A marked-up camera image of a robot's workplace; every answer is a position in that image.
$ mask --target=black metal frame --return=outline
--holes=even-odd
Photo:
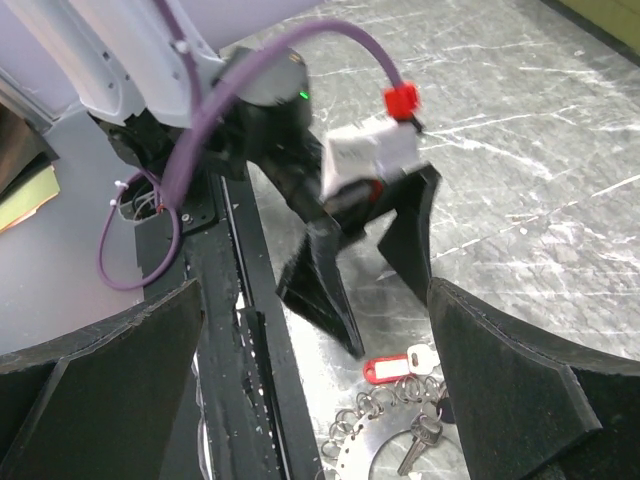
[[[320,455],[251,183],[224,180],[206,170],[198,178],[209,182],[203,191],[212,192],[216,215],[209,210],[208,223],[185,232],[172,267],[144,292],[149,298],[198,278],[205,314],[199,374],[187,382],[161,478],[203,478],[198,429],[204,417],[214,478],[313,479],[321,470]],[[199,219],[207,204],[187,202],[185,212]],[[136,228],[144,274],[169,247],[166,217]],[[236,310],[240,297],[244,306]],[[264,396],[256,392],[260,388]]]

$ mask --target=red key tag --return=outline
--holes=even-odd
[[[364,378],[372,385],[393,383],[411,374],[407,354],[372,358],[364,365]]]

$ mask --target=key tag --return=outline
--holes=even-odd
[[[372,358],[364,365],[364,378],[372,385],[393,383],[411,373],[407,354]]]
[[[409,347],[407,358],[409,359],[409,371],[414,375],[431,375],[433,369],[440,365],[438,352],[425,344]]]

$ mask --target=marbled gray surface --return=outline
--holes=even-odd
[[[640,69],[536,0],[339,0],[244,43],[321,17],[369,31],[420,88],[421,155],[444,177],[435,273],[560,336],[640,360]],[[299,51],[313,75],[316,133],[384,111],[384,74],[353,42],[325,36]],[[253,174],[279,273],[303,225]],[[389,222],[339,258],[368,356],[433,340],[425,308],[375,249]],[[322,441],[366,388],[363,362],[287,314]],[[373,478],[397,478],[408,441],[381,454]],[[450,444],[416,468],[468,478]]]

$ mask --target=silver key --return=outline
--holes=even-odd
[[[409,474],[413,464],[427,447],[435,447],[438,444],[442,436],[442,423],[424,413],[419,413],[411,422],[411,433],[413,443],[398,468],[398,475],[401,477]]]

